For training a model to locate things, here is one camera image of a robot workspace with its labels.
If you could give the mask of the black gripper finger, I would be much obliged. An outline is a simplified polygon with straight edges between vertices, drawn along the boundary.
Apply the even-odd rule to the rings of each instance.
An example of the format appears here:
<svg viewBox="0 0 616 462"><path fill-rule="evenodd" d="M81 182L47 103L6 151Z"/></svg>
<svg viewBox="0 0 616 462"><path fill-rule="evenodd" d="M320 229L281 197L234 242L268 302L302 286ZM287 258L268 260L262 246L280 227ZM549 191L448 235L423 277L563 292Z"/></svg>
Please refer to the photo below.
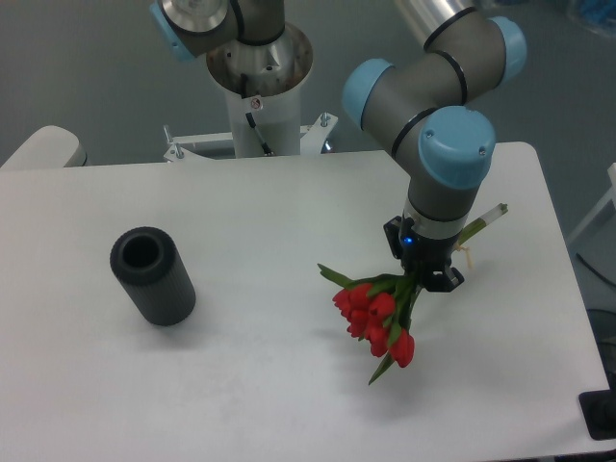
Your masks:
<svg viewBox="0 0 616 462"><path fill-rule="evenodd" d="M395 216L383 225L387 243L395 258L401 258L403 256L403 248L399 237L401 223L402 217Z"/></svg>
<svg viewBox="0 0 616 462"><path fill-rule="evenodd" d="M451 293L464 283L464 276L451 265L438 268L426 267L423 270L422 286L432 293Z"/></svg>

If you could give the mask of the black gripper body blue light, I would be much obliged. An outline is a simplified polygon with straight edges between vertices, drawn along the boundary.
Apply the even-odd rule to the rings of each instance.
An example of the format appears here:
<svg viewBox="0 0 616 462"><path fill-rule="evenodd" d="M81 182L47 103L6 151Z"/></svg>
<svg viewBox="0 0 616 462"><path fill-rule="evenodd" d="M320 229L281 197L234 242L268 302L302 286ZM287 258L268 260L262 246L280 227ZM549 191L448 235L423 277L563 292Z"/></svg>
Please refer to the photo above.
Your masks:
<svg viewBox="0 0 616 462"><path fill-rule="evenodd" d="M418 268L422 278L462 278L457 268L451 266L451 253L461 231L445 238L428 237L420 230L420 222L403 217L399 240L403 250L402 263L406 270Z"/></svg>

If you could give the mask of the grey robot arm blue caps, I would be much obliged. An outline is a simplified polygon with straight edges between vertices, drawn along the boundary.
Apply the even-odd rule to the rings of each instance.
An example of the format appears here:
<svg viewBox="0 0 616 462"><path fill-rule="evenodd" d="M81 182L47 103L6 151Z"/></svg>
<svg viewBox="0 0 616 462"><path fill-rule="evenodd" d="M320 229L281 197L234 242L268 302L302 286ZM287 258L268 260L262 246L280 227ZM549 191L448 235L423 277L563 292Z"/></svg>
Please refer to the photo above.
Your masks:
<svg viewBox="0 0 616 462"><path fill-rule="evenodd" d="M470 1L401 1L398 9L423 57L405 69L360 64L342 103L409 175L403 214L385 225L394 256L426 290L450 292L463 282L451 254L496 145L490 121L467 105L521 72L526 39ZM314 55L283 2L156 1L150 11L173 55L204 57L225 91L237 157L299 153L297 92Z"/></svg>

